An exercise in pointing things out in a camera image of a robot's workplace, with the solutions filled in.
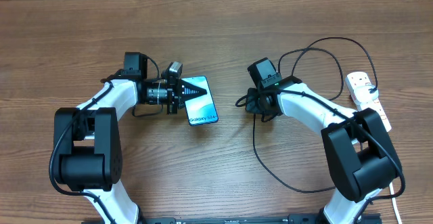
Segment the blue Galaxy smartphone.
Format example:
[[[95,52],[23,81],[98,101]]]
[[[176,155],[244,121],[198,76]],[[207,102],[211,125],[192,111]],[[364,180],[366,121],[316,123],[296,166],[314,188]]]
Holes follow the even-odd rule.
[[[195,76],[183,78],[182,80],[207,90],[206,95],[185,100],[185,109],[189,124],[191,126],[197,126],[217,122],[219,118],[207,78],[205,76]]]

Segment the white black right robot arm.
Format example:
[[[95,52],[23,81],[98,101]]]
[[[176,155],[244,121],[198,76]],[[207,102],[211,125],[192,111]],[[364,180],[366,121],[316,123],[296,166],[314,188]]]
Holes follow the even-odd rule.
[[[268,58],[250,65],[248,73],[255,86],[244,96],[247,111],[295,118],[323,140],[335,192],[318,213],[290,214],[288,223],[381,223],[379,214],[364,211],[383,199],[380,192],[404,175],[378,112],[339,106],[295,76],[284,79]]]

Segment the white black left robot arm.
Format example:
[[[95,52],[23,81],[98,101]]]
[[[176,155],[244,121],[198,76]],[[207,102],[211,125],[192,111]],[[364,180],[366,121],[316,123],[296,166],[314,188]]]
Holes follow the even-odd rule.
[[[138,104],[159,105],[175,114],[210,95],[208,83],[181,78],[180,62],[148,78],[151,62],[143,53],[125,53],[123,68],[101,80],[101,91],[79,106],[55,113],[48,168],[51,185],[63,195],[88,199],[102,223],[145,223],[141,208],[129,198],[120,180],[118,122],[122,116]]]

